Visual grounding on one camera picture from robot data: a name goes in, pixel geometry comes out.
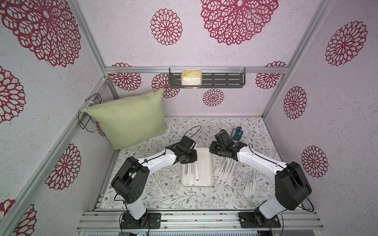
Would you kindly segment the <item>white storage tray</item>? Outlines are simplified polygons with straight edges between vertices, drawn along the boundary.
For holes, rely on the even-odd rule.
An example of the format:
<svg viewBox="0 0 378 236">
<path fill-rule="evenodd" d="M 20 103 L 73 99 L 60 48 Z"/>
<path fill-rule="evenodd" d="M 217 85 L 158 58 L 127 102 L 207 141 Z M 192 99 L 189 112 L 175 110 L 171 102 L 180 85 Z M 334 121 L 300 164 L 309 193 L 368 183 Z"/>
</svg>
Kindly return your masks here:
<svg viewBox="0 0 378 236">
<path fill-rule="evenodd" d="M 213 185 L 213 171 L 212 171 L 212 155 L 208 147 L 196 147 L 199 181 L 195 181 L 194 185 L 186 187 L 207 187 Z"/>
</svg>

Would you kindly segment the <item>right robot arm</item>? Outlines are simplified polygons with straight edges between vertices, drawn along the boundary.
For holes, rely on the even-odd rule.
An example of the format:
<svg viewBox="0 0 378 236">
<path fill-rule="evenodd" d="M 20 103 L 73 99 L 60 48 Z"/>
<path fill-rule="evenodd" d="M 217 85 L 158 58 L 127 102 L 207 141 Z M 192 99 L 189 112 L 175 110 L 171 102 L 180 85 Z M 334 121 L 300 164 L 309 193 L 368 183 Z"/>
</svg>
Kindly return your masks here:
<svg viewBox="0 0 378 236">
<path fill-rule="evenodd" d="M 271 159 L 243 142 L 232 140 L 224 129 L 215 134 L 210 153 L 249 165 L 274 180 L 275 193 L 254 210 L 255 221 L 265 222 L 286 210 L 295 210 L 312 193 L 298 163 Z"/>
</svg>

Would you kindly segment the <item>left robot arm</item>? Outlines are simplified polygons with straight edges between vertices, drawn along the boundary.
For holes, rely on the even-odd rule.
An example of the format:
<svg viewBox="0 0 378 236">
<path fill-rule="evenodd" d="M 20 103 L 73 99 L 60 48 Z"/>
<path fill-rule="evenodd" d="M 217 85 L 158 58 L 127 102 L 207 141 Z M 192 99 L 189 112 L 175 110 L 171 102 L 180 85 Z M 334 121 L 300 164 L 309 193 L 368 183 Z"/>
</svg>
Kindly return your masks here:
<svg viewBox="0 0 378 236">
<path fill-rule="evenodd" d="M 133 220 L 140 220 L 147 212 L 141 195 L 149 175 L 168 166 L 189 164 L 197 161 L 196 142 L 188 136 L 163 151 L 142 159 L 128 157 L 111 182 L 116 194 L 123 198 Z"/>
</svg>

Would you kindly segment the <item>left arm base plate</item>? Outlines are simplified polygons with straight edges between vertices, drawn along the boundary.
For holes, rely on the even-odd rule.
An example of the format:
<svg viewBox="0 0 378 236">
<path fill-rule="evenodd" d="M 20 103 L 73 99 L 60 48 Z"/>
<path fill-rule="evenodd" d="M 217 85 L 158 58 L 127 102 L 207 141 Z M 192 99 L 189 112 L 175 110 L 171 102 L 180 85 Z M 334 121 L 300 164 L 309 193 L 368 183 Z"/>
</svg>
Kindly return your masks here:
<svg viewBox="0 0 378 236">
<path fill-rule="evenodd" d="M 159 229 L 161 213 L 146 212 L 140 219 L 135 219 L 129 212 L 123 213 L 120 221 L 120 229 Z"/>
</svg>

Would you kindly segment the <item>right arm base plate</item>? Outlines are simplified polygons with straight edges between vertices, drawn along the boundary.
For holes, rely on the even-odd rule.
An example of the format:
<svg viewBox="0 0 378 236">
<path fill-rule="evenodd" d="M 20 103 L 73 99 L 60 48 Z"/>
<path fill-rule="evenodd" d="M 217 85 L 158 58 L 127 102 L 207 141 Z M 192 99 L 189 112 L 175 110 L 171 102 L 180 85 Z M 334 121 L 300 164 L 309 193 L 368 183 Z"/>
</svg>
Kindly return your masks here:
<svg viewBox="0 0 378 236">
<path fill-rule="evenodd" d="M 278 229 L 281 228 L 280 221 L 275 215 L 271 219 L 266 219 L 260 213 L 255 212 L 239 212 L 238 213 L 239 222 L 241 228 L 252 229 L 252 228 L 268 228 L 268 229 Z"/>
</svg>

